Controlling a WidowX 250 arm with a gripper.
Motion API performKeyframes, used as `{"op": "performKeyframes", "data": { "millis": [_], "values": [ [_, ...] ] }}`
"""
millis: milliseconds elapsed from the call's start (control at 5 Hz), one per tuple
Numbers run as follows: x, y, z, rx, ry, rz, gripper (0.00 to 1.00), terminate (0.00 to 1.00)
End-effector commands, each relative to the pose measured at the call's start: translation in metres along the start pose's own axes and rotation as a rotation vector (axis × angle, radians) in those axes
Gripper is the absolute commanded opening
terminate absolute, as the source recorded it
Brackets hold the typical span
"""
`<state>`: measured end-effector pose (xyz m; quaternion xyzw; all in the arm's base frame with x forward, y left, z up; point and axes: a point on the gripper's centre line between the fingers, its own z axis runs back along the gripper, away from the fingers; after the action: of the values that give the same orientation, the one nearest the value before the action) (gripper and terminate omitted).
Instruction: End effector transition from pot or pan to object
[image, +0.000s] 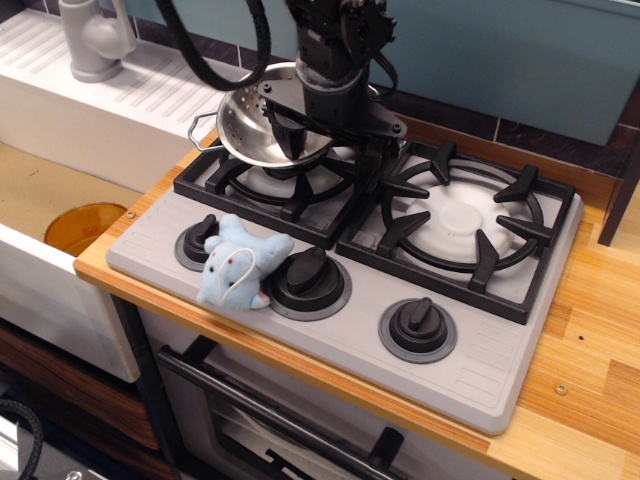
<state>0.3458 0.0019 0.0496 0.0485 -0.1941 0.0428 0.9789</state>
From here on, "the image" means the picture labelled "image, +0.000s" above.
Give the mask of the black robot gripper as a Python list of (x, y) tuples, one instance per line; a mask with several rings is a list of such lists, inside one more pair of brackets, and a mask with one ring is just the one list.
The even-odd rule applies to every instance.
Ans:
[(285, 156), (298, 160), (309, 131), (356, 147), (354, 199), (377, 184), (400, 151), (406, 125), (374, 99), (369, 67), (359, 66), (339, 43), (302, 43), (293, 71), (264, 76), (258, 91), (266, 101), (272, 133)]

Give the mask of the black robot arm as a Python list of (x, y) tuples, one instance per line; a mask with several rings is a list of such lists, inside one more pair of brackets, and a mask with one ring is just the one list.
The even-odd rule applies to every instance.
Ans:
[(383, 159), (397, 153), (406, 125), (383, 103), (395, 92), (369, 84), (376, 62), (391, 81), (395, 68), (382, 50), (395, 38), (383, 1), (290, 1), (299, 51), (289, 80), (263, 81), (265, 115), (285, 156), (300, 158), (309, 131), (356, 151), (355, 190), (370, 189)]

